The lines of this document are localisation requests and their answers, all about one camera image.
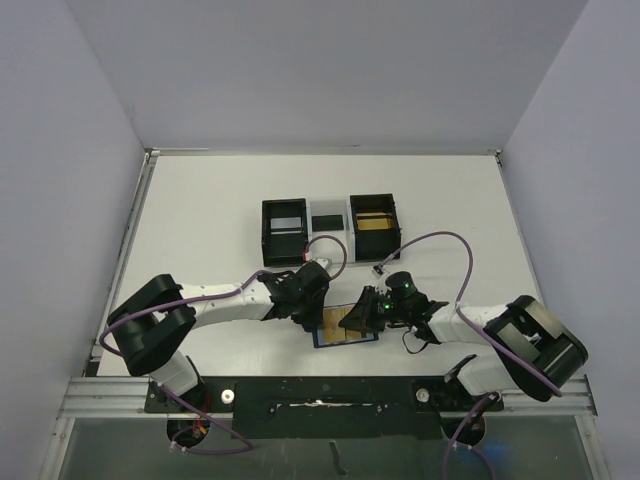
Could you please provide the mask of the black card from holder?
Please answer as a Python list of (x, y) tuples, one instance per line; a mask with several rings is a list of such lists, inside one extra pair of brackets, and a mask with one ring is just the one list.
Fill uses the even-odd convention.
[(344, 229), (344, 220), (341, 215), (317, 215), (311, 218), (314, 232), (332, 232)]

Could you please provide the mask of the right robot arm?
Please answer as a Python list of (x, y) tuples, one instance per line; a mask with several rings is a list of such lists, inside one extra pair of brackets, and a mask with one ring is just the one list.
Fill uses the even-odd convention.
[(517, 388), (546, 402), (588, 360), (584, 344), (530, 295), (496, 306), (461, 307), (429, 299), (406, 271), (386, 276), (381, 287), (364, 287), (339, 326), (361, 333), (405, 327), (427, 345), (491, 347), (493, 354), (472, 354), (447, 373), (472, 397)]

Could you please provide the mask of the blue leather card holder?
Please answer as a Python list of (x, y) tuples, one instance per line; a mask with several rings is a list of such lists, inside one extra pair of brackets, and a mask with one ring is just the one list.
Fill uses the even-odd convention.
[(377, 333), (346, 330), (339, 326), (339, 322), (352, 308), (353, 304), (324, 308), (322, 324), (312, 331), (313, 344), (316, 349), (370, 343), (379, 340)]

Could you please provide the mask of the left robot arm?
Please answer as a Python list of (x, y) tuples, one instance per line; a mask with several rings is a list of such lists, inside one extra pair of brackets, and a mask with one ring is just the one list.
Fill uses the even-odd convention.
[(180, 284), (160, 274), (109, 315), (99, 343), (124, 360), (131, 376), (148, 376), (182, 396), (202, 387), (196, 367), (179, 351), (191, 330), (286, 318), (316, 326), (322, 322), (330, 268), (329, 259), (317, 259), (293, 272), (258, 271), (243, 283), (212, 286)]

